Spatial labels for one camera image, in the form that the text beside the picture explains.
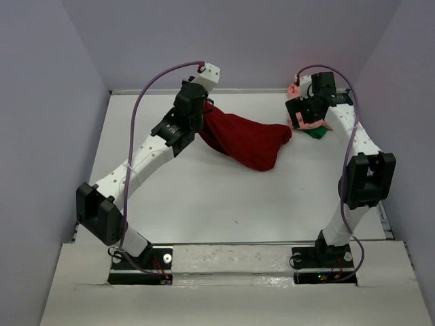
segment white robotic arm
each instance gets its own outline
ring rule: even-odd
[[[324,119],[345,150],[354,128],[357,129],[349,161],[346,162],[346,174],[342,176],[345,178],[343,195],[342,180],[338,182],[338,192],[344,203],[344,216],[353,232],[370,207],[387,197],[396,159],[392,153],[383,153],[373,143],[361,123],[355,126],[355,109],[349,96],[350,90],[336,88],[332,72],[301,77],[298,85],[300,96],[285,104],[295,128],[299,128],[299,117],[308,124]],[[315,247],[312,251],[308,250],[304,258],[309,260],[308,264],[312,268],[331,266],[350,251],[350,237],[339,202],[329,224],[320,232]]]
[[[174,107],[133,154],[131,166],[126,160],[92,187],[87,183],[78,187],[77,220],[107,246],[120,242],[127,169],[131,169],[130,197],[152,173],[186,148],[194,140],[194,134],[202,129],[204,104],[219,82],[220,69],[206,63],[198,72],[197,77],[183,83]],[[123,250],[139,257],[151,248],[147,239],[128,226]]]

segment wire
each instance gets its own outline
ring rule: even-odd
[[[187,62],[181,65],[177,65],[174,67],[171,67],[165,71],[162,71],[157,76],[152,78],[148,84],[145,85],[145,87],[142,89],[142,91],[139,93],[139,96],[137,97],[135,106],[133,107],[133,112],[131,114],[131,123],[130,123],[130,143],[128,145],[128,166],[131,166],[131,163],[133,161],[133,146],[135,143],[135,121],[136,121],[136,113],[139,108],[139,103],[141,102],[141,99],[143,98],[143,95],[146,93],[146,91],[151,87],[152,84],[156,82],[156,80],[160,79],[162,76],[166,75],[167,73],[170,73],[174,70],[178,70],[180,68],[189,67],[189,66],[201,66],[204,65],[204,61],[192,61]],[[125,239],[125,233],[128,228],[128,222],[127,222],[127,200],[128,200],[128,187],[130,185],[130,176],[131,176],[131,169],[127,168],[126,177],[125,177],[125,187],[124,187],[124,212],[122,214],[122,233],[121,233],[121,240],[120,240],[120,248],[122,248],[122,245],[124,244]],[[140,270],[141,272],[144,272],[146,274],[155,274],[153,272],[144,270],[140,266],[138,266],[131,256],[128,253],[123,253],[125,258],[128,260],[128,262],[136,268],[137,270]]]
[[[339,279],[341,277],[341,274],[343,273],[343,264],[341,263],[340,258],[338,259],[338,263],[340,264],[340,272],[335,276],[336,279]]]
[[[329,272],[329,273],[327,273],[327,275],[326,276],[329,276],[329,275],[331,275],[331,273],[334,271],[334,268],[335,268],[335,264],[332,264],[332,268],[331,268],[331,271]]]
[[[166,274],[166,273],[164,272],[164,270],[163,270],[162,266],[160,265],[160,262],[158,261],[158,259],[157,259],[156,256],[154,256],[154,260],[156,261],[158,267],[159,267],[160,270],[162,271],[163,276],[164,276],[167,280],[169,280],[168,274]]]
[[[347,144],[347,148],[346,148],[345,159],[343,161],[343,170],[342,170],[342,174],[341,174],[342,177],[341,177],[341,191],[340,191],[340,212],[341,212],[341,219],[343,220],[343,223],[345,224],[345,226],[347,228],[347,231],[349,232],[351,237],[358,243],[358,245],[361,248],[361,260],[360,260],[359,264],[356,266],[355,270],[351,274],[349,274],[349,275],[347,275],[347,276],[345,276],[343,278],[340,278],[340,279],[335,281],[335,282],[343,282],[344,280],[348,280],[352,276],[356,275],[358,270],[360,270],[360,268],[361,268],[361,266],[362,266],[362,264],[364,262],[364,258],[366,256],[366,252],[364,250],[364,246],[362,245],[361,241],[355,236],[355,234],[353,234],[353,230],[352,230],[351,226],[349,225],[349,223],[346,220],[346,216],[345,216],[345,202],[344,202],[344,197],[345,197],[345,194],[346,194],[346,183],[347,183],[347,163],[349,161],[349,156],[350,156],[350,153],[351,153],[353,140],[355,138],[355,134],[356,134],[356,130],[357,130],[356,127],[357,127],[358,123],[360,122],[360,104],[358,102],[358,96],[357,96],[357,94],[355,92],[355,88],[353,87],[353,84],[351,83],[351,81],[346,76],[344,76],[340,71],[336,70],[333,67],[330,67],[330,66],[327,66],[327,65],[309,65],[309,66],[306,66],[306,67],[302,68],[301,70],[299,70],[299,72],[297,73],[296,76],[297,76],[298,81],[300,80],[300,74],[303,71],[306,71],[307,69],[310,69],[310,68],[326,68],[326,69],[329,69],[331,71],[334,71],[337,75],[341,76],[347,82],[347,85],[349,85],[349,88],[352,91],[353,99],[354,99],[354,105],[353,105],[353,107],[355,109],[355,123],[353,125],[353,130],[352,130],[352,133],[351,133],[351,137],[349,139],[349,143]]]

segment gray wall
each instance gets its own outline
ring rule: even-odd
[[[222,68],[221,88],[284,88],[307,64],[356,79],[399,0],[63,0],[106,86],[142,88],[177,63]],[[178,88],[177,72],[156,88]]]
[[[398,160],[385,209],[435,322],[435,2],[403,0],[356,88],[370,136]]]
[[[0,325],[38,325],[108,94],[59,0],[0,9]]]

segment red towel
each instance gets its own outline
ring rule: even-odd
[[[206,103],[204,128],[199,132],[204,141],[214,150],[235,158],[237,161],[259,171],[275,166],[279,148],[292,137],[288,126],[259,124],[235,114],[227,114]]]

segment white table surface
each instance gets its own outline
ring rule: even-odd
[[[209,246],[174,246],[173,268],[202,266],[210,273],[189,279],[183,272],[174,273],[174,285],[157,287],[109,285],[110,257],[103,244],[64,244],[41,326],[430,326],[404,245],[368,241],[364,246],[366,260],[357,287],[293,285],[291,248],[278,245],[250,246],[258,252],[255,256],[246,254],[246,246],[232,246],[226,253],[215,246],[217,254],[211,257],[204,256]],[[359,261],[356,243],[351,250]],[[229,253],[233,264],[213,274],[222,268],[216,257]],[[243,258],[255,257],[248,271],[262,274],[243,273]]]
[[[286,124],[286,94],[212,94],[215,105],[265,124]],[[143,142],[171,108],[175,95],[145,96],[136,123]],[[108,175],[128,153],[136,96],[112,96],[91,184]],[[199,137],[154,173],[128,202],[128,221],[154,243],[275,242],[314,240],[337,203],[344,150],[333,132],[321,140],[294,132],[276,167],[259,173],[210,148]],[[373,208],[355,233],[385,239]],[[80,226],[77,243],[98,242]]]

